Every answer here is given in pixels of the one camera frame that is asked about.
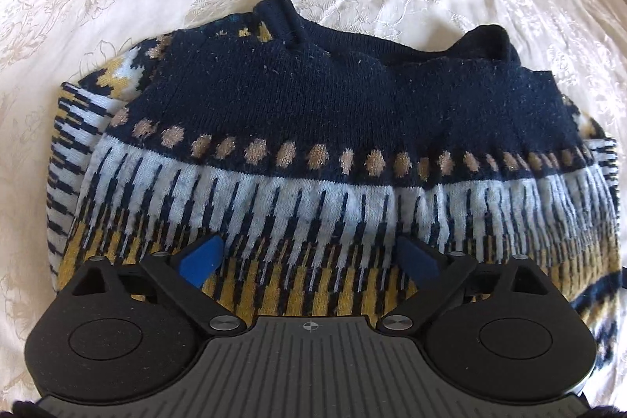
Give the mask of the navy yellow white knit sweater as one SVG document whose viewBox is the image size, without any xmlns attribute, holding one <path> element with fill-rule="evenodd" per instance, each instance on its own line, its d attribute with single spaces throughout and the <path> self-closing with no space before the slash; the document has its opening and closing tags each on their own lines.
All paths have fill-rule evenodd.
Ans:
<svg viewBox="0 0 627 418">
<path fill-rule="evenodd" d="M 209 296 L 378 318 L 415 292 L 395 244 L 534 259 L 611 364 L 624 313 L 615 143 L 481 25 L 424 52 L 290 0 L 159 35 L 63 84 L 47 178 L 52 282 L 223 240 Z"/>
</svg>

